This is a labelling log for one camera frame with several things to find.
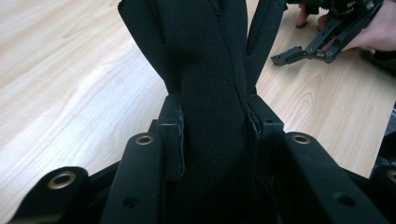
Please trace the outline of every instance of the black plastic part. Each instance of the black plastic part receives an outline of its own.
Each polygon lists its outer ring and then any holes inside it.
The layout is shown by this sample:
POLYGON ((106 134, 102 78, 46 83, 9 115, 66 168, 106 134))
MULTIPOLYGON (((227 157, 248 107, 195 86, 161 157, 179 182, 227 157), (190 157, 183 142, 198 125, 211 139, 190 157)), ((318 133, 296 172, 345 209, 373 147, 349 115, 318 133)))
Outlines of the black plastic part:
POLYGON ((32 188, 9 223, 77 223, 90 199, 88 173, 80 167, 54 170, 32 188))
POLYGON ((294 47, 286 52, 271 57, 274 65, 283 66, 285 64, 295 63, 306 58, 305 51, 300 47, 294 47))
POLYGON ((373 202, 391 223, 396 223, 396 167, 376 167, 370 176, 373 202))
POLYGON ((388 223, 319 142, 287 133, 274 192, 284 223, 388 223))
POLYGON ((257 151, 256 177, 272 174, 271 154, 280 144, 283 137, 284 124, 276 113, 258 95, 251 95, 248 100, 250 109, 256 114, 260 125, 261 135, 257 151))
POLYGON ((132 137, 108 195, 103 224, 162 223, 164 149, 156 133, 132 137))
POLYGON ((156 124, 156 133, 166 147, 165 180, 168 181, 178 181, 185 171, 182 115, 180 96, 168 95, 156 124))

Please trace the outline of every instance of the wood grain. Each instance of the wood grain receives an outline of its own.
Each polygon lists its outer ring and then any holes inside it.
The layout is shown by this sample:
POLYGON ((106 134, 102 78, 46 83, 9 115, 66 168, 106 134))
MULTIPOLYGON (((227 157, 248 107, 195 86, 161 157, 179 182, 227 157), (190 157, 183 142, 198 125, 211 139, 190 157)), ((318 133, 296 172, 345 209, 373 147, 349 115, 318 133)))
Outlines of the wood grain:
MULTIPOLYGON (((166 90, 117 11, 119 0, 5 1, 0 7, 0 223, 40 177, 63 166, 90 174, 120 159, 158 117, 166 90)), ((250 15, 257 0, 248 0, 250 15)), ((270 55, 318 33, 285 13, 270 55)), ((396 81, 349 50, 331 64, 267 62, 259 94, 286 131, 315 136, 337 162, 370 174, 396 81)))

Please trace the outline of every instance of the finger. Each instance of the finger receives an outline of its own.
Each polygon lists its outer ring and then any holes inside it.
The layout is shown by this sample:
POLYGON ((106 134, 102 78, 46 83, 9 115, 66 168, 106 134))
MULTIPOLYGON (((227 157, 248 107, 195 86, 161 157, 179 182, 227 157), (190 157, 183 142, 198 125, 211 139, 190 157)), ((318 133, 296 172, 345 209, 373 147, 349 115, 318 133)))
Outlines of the finger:
POLYGON ((327 24, 327 15, 323 15, 323 16, 319 17, 319 19, 318 19, 318 27, 319 27, 320 31, 324 29, 326 24, 327 24))
POLYGON ((308 18, 309 14, 307 14, 305 11, 305 5, 300 4, 299 8, 301 9, 301 11, 296 20, 296 27, 303 28, 307 24, 306 19, 308 18))

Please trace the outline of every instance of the metal grommet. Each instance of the metal grommet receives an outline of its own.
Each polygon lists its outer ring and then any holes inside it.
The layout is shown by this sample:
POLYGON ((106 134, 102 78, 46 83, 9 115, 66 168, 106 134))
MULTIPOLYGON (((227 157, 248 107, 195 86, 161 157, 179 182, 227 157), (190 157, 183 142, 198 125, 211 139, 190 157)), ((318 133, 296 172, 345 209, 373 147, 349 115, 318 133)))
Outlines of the metal grommet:
POLYGON ((394 170, 387 171, 387 177, 389 178, 389 180, 396 183, 396 171, 394 171, 394 170))
POLYGON ((154 138, 148 135, 140 136, 136 139, 136 143, 140 146, 148 145, 154 141, 154 138))
POLYGON ((64 171, 56 175, 49 181, 50 189, 63 189, 72 184, 76 179, 76 175, 70 171, 64 171))
POLYGON ((294 142, 298 143, 298 144, 304 144, 304 145, 307 145, 307 144, 311 143, 311 140, 309 140, 309 138, 307 138, 305 136, 302 136, 302 135, 299 135, 299 134, 295 134, 292 137, 292 140, 294 142))

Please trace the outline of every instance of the black fabric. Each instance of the black fabric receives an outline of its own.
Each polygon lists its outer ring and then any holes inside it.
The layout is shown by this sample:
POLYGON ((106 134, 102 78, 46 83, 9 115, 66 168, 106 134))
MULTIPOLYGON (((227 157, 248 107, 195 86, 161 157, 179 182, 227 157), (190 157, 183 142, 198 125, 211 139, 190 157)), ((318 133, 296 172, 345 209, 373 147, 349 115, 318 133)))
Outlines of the black fabric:
POLYGON ((387 68, 392 74, 396 74, 396 51, 376 51, 373 60, 379 64, 387 68))
POLYGON ((168 91, 181 93, 186 174, 169 186, 167 223, 239 223, 263 207, 247 97, 284 8, 283 0, 260 1, 248 36, 245 0, 120 3, 136 44, 168 91))

